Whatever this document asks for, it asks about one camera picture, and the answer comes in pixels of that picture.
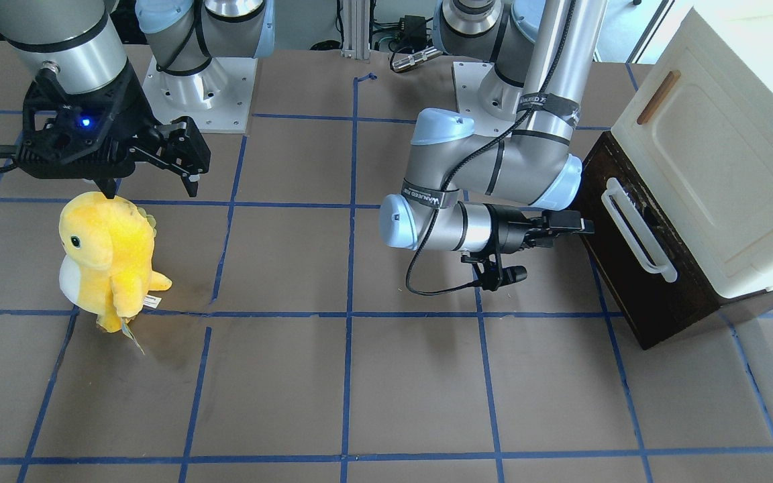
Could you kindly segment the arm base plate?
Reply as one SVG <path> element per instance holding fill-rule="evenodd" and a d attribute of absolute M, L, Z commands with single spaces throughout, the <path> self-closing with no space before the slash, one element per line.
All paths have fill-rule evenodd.
<path fill-rule="evenodd" d="M 161 123 L 190 117 L 203 133 L 246 133 L 258 59 L 213 58 L 203 71 L 172 76 L 151 59 L 142 90 Z"/>
<path fill-rule="evenodd" d="M 523 93 L 498 76 L 491 63 L 453 63 L 455 96 L 459 114 L 472 118 L 475 134 L 502 135 L 516 120 L 516 109 Z"/>

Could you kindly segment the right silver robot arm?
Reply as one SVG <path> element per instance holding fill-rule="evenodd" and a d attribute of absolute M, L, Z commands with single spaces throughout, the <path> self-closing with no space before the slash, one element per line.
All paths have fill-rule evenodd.
<path fill-rule="evenodd" d="M 272 1 L 138 1 L 139 30 L 172 108 L 158 118 L 104 1 L 0 1 L 0 33 L 34 79 L 25 92 L 21 140 L 0 146 L 34 178 L 85 178 L 107 197 L 138 163 L 179 178 L 197 195 L 211 150 L 201 133 L 234 103 L 221 58 L 263 58 L 275 47 Z"/>

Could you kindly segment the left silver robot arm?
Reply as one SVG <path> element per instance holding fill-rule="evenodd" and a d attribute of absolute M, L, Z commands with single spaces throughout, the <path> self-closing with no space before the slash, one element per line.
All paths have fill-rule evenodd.
<path fill-rule="evenodd" d="M 403 250 L 476 252 L 496 232 L 492 205 L 462 192 L 564 210 L 582 180 L 570 140 L 601 30 L 605 1 L 442 1 L 433 40 L 447 53 L 492 64 L 488 112 L 507 122 L 481 134 L 442 108 L 418 114 L 403 185 L 378 212 L 383 242 Z"/>

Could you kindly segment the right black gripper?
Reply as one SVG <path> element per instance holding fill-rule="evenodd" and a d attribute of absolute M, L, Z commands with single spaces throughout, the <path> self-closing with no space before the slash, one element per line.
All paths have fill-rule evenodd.
<path fill-rule="evenodd" d="M 195 198 L 200 176 L 211 169 L 211 150 L 189 116 L 160 123 L 146 115 L 120 115 L 115 120 L 115 174 L 129 176 L 137 162 L 147 162 L 178 175 L 185 192 Z M 112 201 L 120 178 L 96 178 L 95 186 Z"/>

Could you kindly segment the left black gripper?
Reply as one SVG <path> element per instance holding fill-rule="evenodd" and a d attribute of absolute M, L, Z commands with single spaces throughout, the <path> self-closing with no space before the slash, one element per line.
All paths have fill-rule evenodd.
<path fill-rule="evenodd" d="M 491 216 L 491 236 L 487 242 L 490 254 L 513 254 L 533 248 L 537 239 L 595 233 L 595 224 L 579 211 L 543 211 L 539 217 L 526 217 L 512 206 L 488 204 L 487 210 Z"/>

